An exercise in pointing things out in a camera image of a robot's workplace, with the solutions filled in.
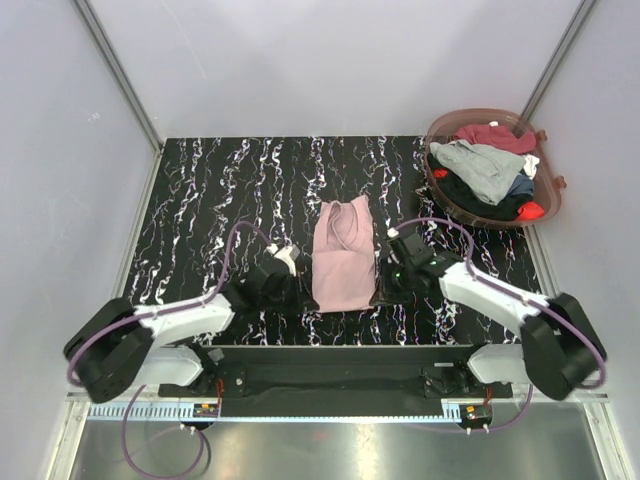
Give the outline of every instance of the white wall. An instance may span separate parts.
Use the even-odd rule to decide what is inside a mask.
[[[0,465],[40,479],[62,348],[111,295],[152,153],[69,0],[0,2]]]
[[[639,18],[639,2],[600,2],[533,120],[568,183],[540,230],[560,286],[608,350],[608,390],[640,474]]]
[[[91,0],[162,136],[423,134],[520,111],[578,0]]]

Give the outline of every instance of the black marble table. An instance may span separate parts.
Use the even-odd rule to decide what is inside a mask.
[[[167,141],[129,272],[134,304],[165,304],[216,284],[225,241],[240,220],[254,222],[277,243],[309,257],[322,201],[369,197],[376,254],[386,229],[422,216],[445,217],[426,186],[422,137],[189,138]],[[421,228],[438,249],[466,252],[453,229]],[[524,233],[469,227],[475,264],[491,275],[538,292]],[[232,275],[263,258],[256,234],[235,239]],[[303,271],[309,278],[310,268]],[[284,316],[236,315],[203,345],[425,345],[511,342],[513,335],[477,312],[446,300],[369,311]]]

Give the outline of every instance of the brown plastic basket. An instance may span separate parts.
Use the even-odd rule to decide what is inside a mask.
[[[497,121],[500,125],[509,127],[517,137],[520,137],[527,131],[535,132],[529,122],[520,118],[519,115],[507,110],[496,110],[491,108],[457,110],[443,115],[436,120],[433,125],[431,125],[431,128],[429,128],[429,131],[427,132],[427,153],[429,152],[429,144],[431,142],[446,143],[450,141],[452,139],[451,137],[460,127],[472,124],[484,124],[493,121]],[[503,222],[473,215],[447,198],[447,196],[438,187],[436,179],[429,168],[429,164],[427,163],[427,180],[433,189],[436,202],[445,211],[445,213],[451,215],[459,222],[481,228],[506,229],[523,227],[533,223],[542,222],[553,217],[558,212],[560,205],[562,204],[560,190],[566,188],[567,184],[564,181],[564,177],[556,177],[551,171],[547,156],[544,154],[540,145],[546,140],[546,138],[544,130],[537,132],[537,146],[536,149],[531,152],[540,159],[538,171],[533,179],[533,183],[535,185],[533,201],[544,209],[544,216],[530,221],[514,220],[512,222]]]

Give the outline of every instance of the purple cable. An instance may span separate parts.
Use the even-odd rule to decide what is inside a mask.
[[[523,300],[520,297],[520,295],[518,295],[515,292],[512,292],[508,288],[505,288],[502,285],[496,282],[493,282],[491,279],[476,275],[473,264],[471,263],[471,256],[473,254],[475,242],[473,241],[473,237],[471,236],[471,234],[467,232],[464,228],[462,228],[460,225],[453,223],[449,220],[445,220],[443,218],[422,217],[422,218],[414,218],[412,220],[407,220],[406,222],[402,222],[400,225],[398,225],[395,228],[396,230],[400,230],[401,228],[406,227],[408,225],[413,225],[415,223],[425,223],[425,222],[441,223],[441,224],[453,227],[456,230],[462,232],[462,234],[466,237],[467,241],[469,242],[469,251],[467,252],[467,256],[465,257],[465,263],[467,265],[467,270],[469,271],[469,274],[471,275],[471,277],[474,278],[475,280],[478,280],[480,283],[484,283],[485,285],[491,288],[494,288],[495,290],[498,290],[501,293],[504,293],[505,295],[511,298],[514,298],[516,300]],[[575,337],[578,340],[580,340],[585,345],[585,347],[587,347],[591,355],[593,355],[593,357],[595,358],[596,363],[598,364],[598,370],[600,370],[600,378],[598,378],[598,380],[594,382],[593,385],[583,385],[580,388],[585,388],[590,390],[590,389],[598,388],[604,385],[607,378],[607,369],[604,363],[604,358],[602,358],[602,355],[600,355],[600,352],[595,347],[595,345],[591,342],[591,340],[589,340],[580,330],[578,330],[576,327],[571,325],[571,323],[569,323],[567,320],[562,318],[561,315],[557,314],[556,312],[551,310],[549,307],[542,305],[536,302],[535,300],[526,299],[525,301],[528,305],[534,308],[537,308],[541,312],[546,313],[555,321],[557,321],[560,325],[562,325],[564,328],[569,330],[573,335],[575,335]]]
[[[238,230],[238,228],[240,228],[242,226],[253,228],[256,231],[256,233],[267,243],[267,245],[269,243],[271,243],[270,240],[269,240],[269,237],[267,237],[264,234],[264,232],[262,230],[260,230],[259,227],[256,227],[253,223],[247,222],[245,220],[238,221],[233,226],[233,228],[229,232],[229,236],[227,237],[227,248],[225,249],[225,252],[224,252],[224,261],[223,261],[223,264],[222,264],[222,273],[220,274],[220,278],[218,279],[218,284],[216,285],[216,287],[213,290],[213,292],[211,292],[211,295],[209,295],[208,297],[205,298],[205,300],[204,300],[205,303],[209,303],[209,302],[211,302],[211,300],[213,300],[215,298],[215,296],[220,292],[220,289],[223,287],[225,280],[227,279],[227,272],[229,270],[229,262],[231,261],[231,248],[232,248],[231,240],[233,238],[233,235]],[[72,385],[75,385],[77,387],[82,386],[82,383],[80,383],[80,381],[76,380],[76,378],[74,377],[74,372],[75,372],[76,366],[78,365],[78,360],[80,360],[80,357],[82,357],[82,355],[84,355],[85,352],[87,350],[89,350],[89,348],[91,348],[91,346],[94,343],[96,343],[98,340],[100,340],[105,335],[110,334],[111,332],[113,332],[114,330],[117,330],[120,327],[124,327],[126,325],[130,325],[132,323],[139,322],[140,320],[145,320],[147,318],[152,318],[154,316],[161,317],[161,316],[166,315],[168,313],[183,312],[185,310],[189,310],[191,308],[200,307],[200,306],[202,306],[202,303],[200,301],[195,301],[195,302],[189,303],[187,305],[182,305],[182,306],[179,306],[179,307],[169,307],[169,308],[165,308],[165,309],[160,309],[160,310],[158,310],[158,312],[156,314],[154,314],[153,312],[147,312],[147,313],[142,313],[142,314],[138,314],[138,315],[132,315],[131,317],[123,318],[122,320],[118,320],[117,322],[112,323],[108,327],[100,330],[98,333],[96,333],[95,335],[90,337],[78,349],[78,351],[73,355],[73,357],[71,357],[71,360],[69,360],[69,367],[67,368],[67,381],[69,383],[71,383]]]
[[[131,458],[131,454],[127,450],[127,419],[129,418],[129,413],[131,413],[133,404],[135,403],[136,399],[142,393],[142,390],[144,390],[145,387],[146,385],[142,385],[138,389],[138,391],[133,395],[133,398],[129,402],[129,405],[127,405],[127,409],[124,411],[124,417],[122,418],[122,429],[120,430],[120,443],[122,445],[122,453],[124,454],[124,459],[138,475],[142,475],[143,477],[146,477],[146,478],[151,478],[154,480],[179,480],[179,479],[185,478],[187,475],[193,472],[193,470],[198,466],[198,463],[200,463],[200,459],[202,459],[202,454],[204,453],[205,444],[208,442],[207,437],[205,437],[204,433],[202,433],[200,430],[193,430],[198,434],[198,438],[200,439],[200,450],[198,451],[198,455],[196,455],[195,460],[189,466],[189,468],[187,468],[184,472],[178,475],[162,477],[159,475],[153,475],[151,473],[145,472],[140,467],[138,467],[138,465],[135,464],[135,462],[133,461],[133,458]]]
[[[176,430],[176,426],[173,425],[171,427],[168,427],[168,428],[165,428],[164,430],[159,431],[158,433],[155,433],[142,446],[136,448],[133,451],[129,451],[129,455],[131,455],[131,457],[133,458],[135,455],[140,453],[142,450],[144,450],[145,448],[148,448],[149,445],[154,443],[156,440],[164,437],[168,433],[174,432],[175,430]],[[96,444],[97,444],[98,455],[100,456],[102,461],[104,461],[105,463],[109,463],[111,465],[119,465],[120,463],[125,462],[127,460],[124,456],[122,458],[117,458],[117,459],[107,458],[107,455],[104,454],[104,450],[105,450],[104,439],[102,438],[102,435],[100,435],[100,433],[98,433],[96,435]]]

